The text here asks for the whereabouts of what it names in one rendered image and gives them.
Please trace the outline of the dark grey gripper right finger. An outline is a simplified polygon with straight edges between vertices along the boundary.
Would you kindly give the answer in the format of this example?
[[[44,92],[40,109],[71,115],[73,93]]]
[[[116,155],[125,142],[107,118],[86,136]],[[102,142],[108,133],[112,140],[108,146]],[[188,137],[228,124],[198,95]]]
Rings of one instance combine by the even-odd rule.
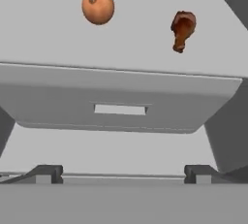
[[[184,182],[190,184],[239,183],[239,180],[220,174],[209,165],[186,165]]]

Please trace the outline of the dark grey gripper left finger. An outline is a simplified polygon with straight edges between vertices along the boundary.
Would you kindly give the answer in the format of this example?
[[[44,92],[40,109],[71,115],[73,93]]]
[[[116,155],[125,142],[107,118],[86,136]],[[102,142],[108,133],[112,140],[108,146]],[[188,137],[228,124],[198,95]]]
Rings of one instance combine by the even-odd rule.
[[[28,173],[1,181],[1,184],[11,183],[39,183],[48,182],[51,184],[63,183],[62,165],[38,165]]]

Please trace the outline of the brown chicken drumstick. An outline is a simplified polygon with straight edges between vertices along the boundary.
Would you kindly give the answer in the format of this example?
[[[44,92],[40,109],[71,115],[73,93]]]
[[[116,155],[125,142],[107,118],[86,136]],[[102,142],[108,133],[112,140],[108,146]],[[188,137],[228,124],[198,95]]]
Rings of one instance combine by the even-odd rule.
[[[171,23],[170,30],[174,33],[173,50],[182,53],[185,41],[195,32],[196,16],[192,12],[178,11]]]

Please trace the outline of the orange-brown onion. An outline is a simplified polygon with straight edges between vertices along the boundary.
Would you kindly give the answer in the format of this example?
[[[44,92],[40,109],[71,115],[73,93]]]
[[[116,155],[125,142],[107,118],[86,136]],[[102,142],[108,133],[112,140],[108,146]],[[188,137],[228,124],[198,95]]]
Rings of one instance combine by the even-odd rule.
[[[96,25],[109,22],[114,14],[113,0],[82,0],[81,8],[88,21]]]

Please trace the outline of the grey fridge drawer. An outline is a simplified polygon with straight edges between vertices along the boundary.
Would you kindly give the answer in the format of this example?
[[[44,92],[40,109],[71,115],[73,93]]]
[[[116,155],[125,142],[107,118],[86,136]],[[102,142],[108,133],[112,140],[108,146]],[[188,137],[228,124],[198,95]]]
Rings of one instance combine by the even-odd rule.
[[[242,80],[0,64],[0,107],[34,128],[194,133]],[[95,104],[144,106],[146,115],[94,113]]]

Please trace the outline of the grey fridge shelf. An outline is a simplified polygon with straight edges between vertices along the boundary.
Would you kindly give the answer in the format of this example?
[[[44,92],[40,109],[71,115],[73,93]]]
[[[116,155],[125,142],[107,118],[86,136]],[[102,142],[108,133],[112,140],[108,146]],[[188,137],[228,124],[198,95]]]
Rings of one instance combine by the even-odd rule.
[[[96,25],[82,0],[0,0],[0,61],[248,78],[248,30],[224,0],[113,0]],[[195,32],[173,50],[171,23],[192,12]]]

